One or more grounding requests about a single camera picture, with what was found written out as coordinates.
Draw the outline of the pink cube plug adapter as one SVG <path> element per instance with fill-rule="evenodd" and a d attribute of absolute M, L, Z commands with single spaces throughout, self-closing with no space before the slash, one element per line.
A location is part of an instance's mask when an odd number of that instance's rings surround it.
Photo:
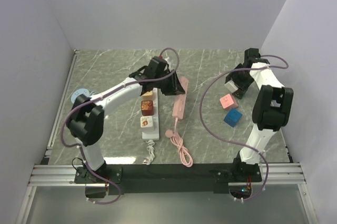
<path fill-rule="evenodd" d="M 232 108 L 237 108 L 238 103 L 232 94 L 227 94 L 220 98 L 220 103 L 223 109 L 230 110 Z"/>

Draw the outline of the pink power strip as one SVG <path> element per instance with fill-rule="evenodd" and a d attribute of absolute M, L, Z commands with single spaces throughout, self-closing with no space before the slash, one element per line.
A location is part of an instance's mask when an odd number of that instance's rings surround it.
<path fill-rule="evenodd" d="M 180 78 L 180 83 L 185 93 L 176 96 L 174 106 L 173 106 L 172 117 L 182 120 L 183 115 L 184 115 L 184 110 L 185 110 L 185 103 L 186 103 L 187 88 L 188 88 L 189 80 L 186 77 L 182 76 Z"/>

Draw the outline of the blue cube plug adapter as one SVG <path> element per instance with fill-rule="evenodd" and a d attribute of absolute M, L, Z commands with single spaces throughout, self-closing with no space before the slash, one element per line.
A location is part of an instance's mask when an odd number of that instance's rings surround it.
<path fill-rule="evenodd" d="M 232 108 L 228 111 L 223 121 L 229 126 L 235 127 L 237 123 L 239 122 L 239 120 L 241 119 L 241 117 L 242 117 L 242 113 L 239 112 L 237 109 Z"/>

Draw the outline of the light blue round socket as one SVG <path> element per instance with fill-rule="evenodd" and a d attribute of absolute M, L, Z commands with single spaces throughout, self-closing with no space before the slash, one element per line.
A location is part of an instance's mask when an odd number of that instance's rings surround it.
<path fill-rule="evenodd" d="M 90 91 L 88 89 L 85 89 L 85 88 L 81 88 L 81 89 L 78 89 L 76 91 L 73 92 L 73 94 L 71 95 L 71 103 L 74 104 L 77 97 L 80 96 L 80 95 L 85 95 L 85 96 L 90 96 Z"/>

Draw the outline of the plain white cube adapter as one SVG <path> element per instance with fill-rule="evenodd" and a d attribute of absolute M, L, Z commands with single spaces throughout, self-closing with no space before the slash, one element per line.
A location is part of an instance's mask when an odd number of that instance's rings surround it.
<path fill-rule="evenodd" d="M 227 81 L 224 86 L 229 90 L 230 93 L 234 93 L 239 89 L 232 80 Z"/>

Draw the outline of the dark green cube adapter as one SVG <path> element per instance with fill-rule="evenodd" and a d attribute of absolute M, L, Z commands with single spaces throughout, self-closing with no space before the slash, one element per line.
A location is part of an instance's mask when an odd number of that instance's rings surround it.
<path fill-rule="evenodd" d="M 234 97 L 241 100 L 244 97 L 245 93 L 246 93 L 245 91 L 237 90 L 237 91 L 233 92 L 232 94 L 233 94 Z"/>

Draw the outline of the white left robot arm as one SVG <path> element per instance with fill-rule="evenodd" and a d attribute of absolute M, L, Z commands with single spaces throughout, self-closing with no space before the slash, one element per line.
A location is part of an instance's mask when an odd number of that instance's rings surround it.
<path fill-rule="evenodd" d="M 89 166 L 86 176 L 92 182 L 98 183 L 105 178 L 106 162 L 98 144 L 103 135 L 105 115 L 154 88 L 166 96 L 185 94 L 176 71 L 171 71 L 168 62 L 158 56 L 120 84 L 92 97 L 80 95 L 76 98 L 66 127 L 83 151 L 83 159 Z"/>

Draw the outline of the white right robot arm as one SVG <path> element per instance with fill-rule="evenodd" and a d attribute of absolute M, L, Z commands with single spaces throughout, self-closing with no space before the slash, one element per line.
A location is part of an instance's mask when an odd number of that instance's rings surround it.
<path fill-rule="evenodd" d="M 253 129 L 245 146 L 233 160 L 231 175 L 243 181 L 257 173 L 260 154 L 270 138 L 289 121 L 294 91 L 274 75 L 270 63 L 257 48 L 244 51 L 244 62 L 225 78 L 225 87 L 241 99 L 252 83 L 259 93 L 252 111 Z"/>

